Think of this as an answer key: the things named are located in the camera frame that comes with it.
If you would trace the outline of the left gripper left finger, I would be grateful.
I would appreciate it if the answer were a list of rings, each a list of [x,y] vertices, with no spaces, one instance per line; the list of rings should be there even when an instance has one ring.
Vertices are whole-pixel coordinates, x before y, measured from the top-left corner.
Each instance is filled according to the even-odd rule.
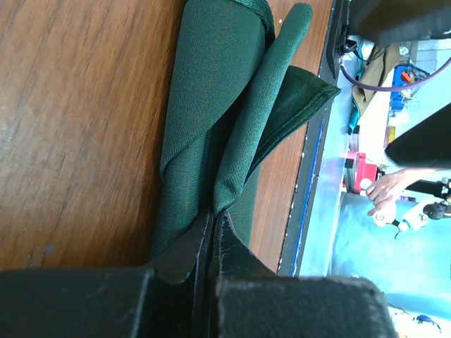
[[[1,273],[2,337],[208,337],[214,217],[137,268]]]

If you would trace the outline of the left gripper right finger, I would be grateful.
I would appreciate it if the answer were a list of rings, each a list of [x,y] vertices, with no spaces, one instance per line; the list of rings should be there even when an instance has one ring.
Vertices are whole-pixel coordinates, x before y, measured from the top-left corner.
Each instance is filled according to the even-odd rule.
[[[374,283],[355,277],[282,277],[218,217],[212,261],[213,337],[396,337]]]

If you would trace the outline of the dark green cloth napkin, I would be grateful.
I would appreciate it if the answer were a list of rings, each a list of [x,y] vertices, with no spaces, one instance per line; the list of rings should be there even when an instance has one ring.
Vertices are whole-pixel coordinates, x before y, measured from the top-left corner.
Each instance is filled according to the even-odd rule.
[[[311,24],[295,4],[279,30],[266,1],[188,1],[178,36],[151,256],[208,211],[249,243],[259,167],[339,89],[291,64]]]

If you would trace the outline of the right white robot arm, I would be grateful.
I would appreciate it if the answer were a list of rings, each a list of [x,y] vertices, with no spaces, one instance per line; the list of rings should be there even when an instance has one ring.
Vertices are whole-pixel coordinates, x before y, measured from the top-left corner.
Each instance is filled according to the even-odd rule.
[[[450,37],[449,0],[351,1],[349,33],[380,46]]]

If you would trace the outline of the operator bare hand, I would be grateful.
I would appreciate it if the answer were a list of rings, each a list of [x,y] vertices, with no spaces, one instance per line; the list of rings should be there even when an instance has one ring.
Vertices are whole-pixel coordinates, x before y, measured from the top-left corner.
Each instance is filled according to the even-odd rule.
[[[443,171],[441,168],[403,168],[397,172],[382,176],[366,190],[366,196],[373,203],[373,208],[367,213],[372,216],[379,211],[387,210],[401,196],[401,193],[411,184],[427,175]]]

